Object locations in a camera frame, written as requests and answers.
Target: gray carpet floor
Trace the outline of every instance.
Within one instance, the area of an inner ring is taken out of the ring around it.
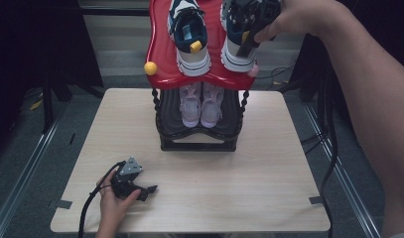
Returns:
[[[105,81],[110,83],[105,83],[105,89],[109,87],[149,87],[145,76],[116,76],[108,78],[109,80],[106,79]],[[259,79],[254,83],[252,89],[265,90],[270,85],[272,84],[269,79]],[[26,187],[3,237],[76,237],[76,234],[56,234],[51,231],[50,224],[55,210],[49,208],[49,203],[62,197],[101,99],[77,88],[72,88],[71,91],[73,97],[70,102],[59,102],[56,98],[54,99],[55,114],[64,112],[60,124],[43,154],[37,170],[32,174],[31,182]],[[29,110],[39,92],[40,88],[32,89],[25,95],[21,114],[0,152],[0,207],[4,204],[42,136],[44,108],[41,106],[36,110]],[[315,131],[307,117],[305,106],[299,98],[299,91],[289,91],[284,94],[284,98],[300,140],[313,136]],[[373,219],[378,227],[381,227],[384,204],[381,185],[348,125],[337,114],[335,117],[340,160]],[[313,142],[305,145],[305,151],[314,144]],[[307,155],[307,160],[319,186],[329,165],[323,148],[316,147]],[[366,237],[335,175],[332,175],[326,192],[331,202],[330,207],[334,218],[334,237]],[[327,235],[327,233],[287,233],[277,234],[277,237],[321,238],[327,237]],[[127,235],[119,234],[118,237],[127,237]]]

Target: shoe rack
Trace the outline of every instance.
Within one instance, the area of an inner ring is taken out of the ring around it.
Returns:
[[[204,22],[207,29],[207,50],[210,55],[208,73],[189,77],[182,74],[176,62],[176,47],[168,35],[167,18],[171,1],[151,0],[150,20],[152,36],[146,62],[156,64],[156,73],[148,75],[153,87],[156,110],[156,127],[164,151],[235,151],[236,141],[242,128],[242,118],[254,77],[245,72],[226,69],[220,52],[226,38],[226,31],[220,23],[220,0],[199,0],[198,4],[205,11]],[[201,123],[194,128],[184,126],[180,112],[180,87],[198,81],[205,81],[225,88],[221,103],[222,119],[215,127],[205,128]],[[245,90],[243,99],[239,90]],[[222,143],[177,143],[194,133],[204,133]]]

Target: sneaker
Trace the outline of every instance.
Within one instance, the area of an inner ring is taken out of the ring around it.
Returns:
[[[202,87],[202,125],[212,128],[222,118],[220,104],[223,100],[223,87],[204,82]]]
[[[201,89],[200,82],[180,87],[180,111],[183,124],[192,128],[199,124],[201,118]]]
[[[168,32],[177,47],[177,65],[187,76],[208,72],[207,30],[204,11],[196,0],[172,0],[168,15]]]
[[[220,21],[226,30],[226,39],[221,50],[223,65],[237,72],[247,72],[254,67],[255,49],[247,58],[236,54],[255,21],[255,13],[261,0],[223,0],[220,7]]]

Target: pink sneaker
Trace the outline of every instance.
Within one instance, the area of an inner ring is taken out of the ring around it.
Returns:
[[[200,82],[180,87],[180,111],[183,124],[186,127],[195,127],[201,118],[201,89]]]
[[[202,90],[202,125],[212,128],[222,118],[220,104],[223,100],[224,89],[223,87],[204,82]]]

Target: lower shelf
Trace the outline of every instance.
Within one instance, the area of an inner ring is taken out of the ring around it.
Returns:
[[[158,91],[153,89],[156,126],[160,134],[161,149],[164,151],[235,151],[236,141],[242,128],[243,112],[245,111],[248,91],[239,101],[237,90],[225,89],[221,103],[222,119],[215,127],[206,128],[199,123],[194,128],[183,124],[180,111],[180,90],[161,90],[160,99]],[[195,133],[203,133],[223,143],[178,143],[175,140],[186,138]]]

